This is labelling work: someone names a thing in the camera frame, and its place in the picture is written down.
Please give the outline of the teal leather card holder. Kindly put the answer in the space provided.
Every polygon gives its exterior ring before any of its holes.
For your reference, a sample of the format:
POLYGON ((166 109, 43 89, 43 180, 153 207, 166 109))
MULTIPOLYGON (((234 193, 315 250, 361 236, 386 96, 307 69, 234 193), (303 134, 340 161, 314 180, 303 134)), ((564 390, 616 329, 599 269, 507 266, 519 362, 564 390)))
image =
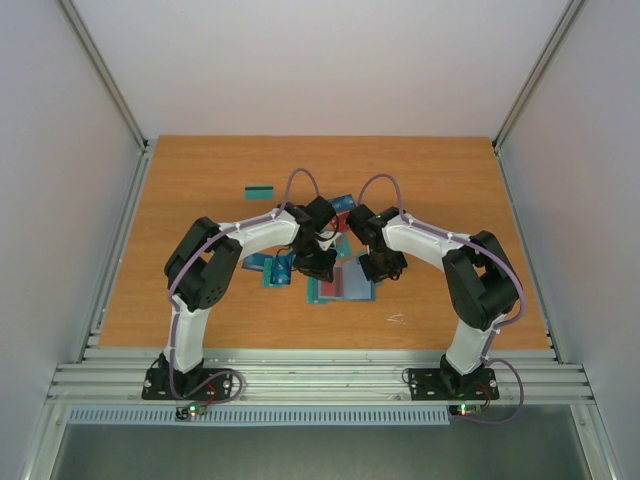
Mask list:
POLYGON ((375 285, 366 278, 359 258, 351 258, 337 266, 343 271, 344 298, 341 302, 375 300, 375 285))

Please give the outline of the teal card black stripe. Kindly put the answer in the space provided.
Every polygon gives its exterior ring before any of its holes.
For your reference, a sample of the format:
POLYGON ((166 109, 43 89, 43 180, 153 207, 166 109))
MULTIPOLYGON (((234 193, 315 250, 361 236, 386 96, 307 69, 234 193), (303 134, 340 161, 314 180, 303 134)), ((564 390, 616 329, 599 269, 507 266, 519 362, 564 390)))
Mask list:
POLYGON ((274 198, 274 186, 248 185, 244 189, 244 198, 250 201, 272 200, 274 198))

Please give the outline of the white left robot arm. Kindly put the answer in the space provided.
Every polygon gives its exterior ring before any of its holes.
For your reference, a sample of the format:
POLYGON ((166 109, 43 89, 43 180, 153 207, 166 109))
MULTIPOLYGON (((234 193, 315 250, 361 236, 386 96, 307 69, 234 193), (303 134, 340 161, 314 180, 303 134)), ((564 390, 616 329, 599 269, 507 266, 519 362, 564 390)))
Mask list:
POLYGON ((307 205, 287 202, 257 217, 217 224, 207 217, 188 230, 167 261, 172 321, 164 356, 169 362, 165 384, 179 398, 195 395, 202 375, 203 341, 209 313, 225 295, 238 262, 275 247, 293 252, 293 269, 331 282, 337 253, 333 238, 322 230, 336 217, 318 196, 307 205))

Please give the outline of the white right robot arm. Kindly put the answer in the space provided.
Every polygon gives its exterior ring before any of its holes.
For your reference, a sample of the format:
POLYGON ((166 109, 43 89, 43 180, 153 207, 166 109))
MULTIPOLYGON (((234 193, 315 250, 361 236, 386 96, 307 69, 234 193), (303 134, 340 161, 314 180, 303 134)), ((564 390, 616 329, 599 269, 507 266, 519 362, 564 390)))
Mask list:
POLYGON ((441 360, 441 383, 450 395, 467 394, 493 336, 524 296, 497 237, 488 231, 471 236, 446 231, 395 207, 376 214, 360 205, 346 223, 368 248, 360 261, 368 280, 398 279, 408 267, 406 255, 444 273, 458 324, 441 360))

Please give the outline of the teal card with signature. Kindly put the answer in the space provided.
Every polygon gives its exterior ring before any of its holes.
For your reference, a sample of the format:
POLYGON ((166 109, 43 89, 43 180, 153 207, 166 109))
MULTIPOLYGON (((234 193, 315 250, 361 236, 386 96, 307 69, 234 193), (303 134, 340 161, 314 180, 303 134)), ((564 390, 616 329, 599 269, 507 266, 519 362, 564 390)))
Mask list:
POLYGON ((308 279, 307 290, 306 290, 306 302, 309 305, 318 305, 321 303, 319 299, 318 280, 315 278, 308 279))

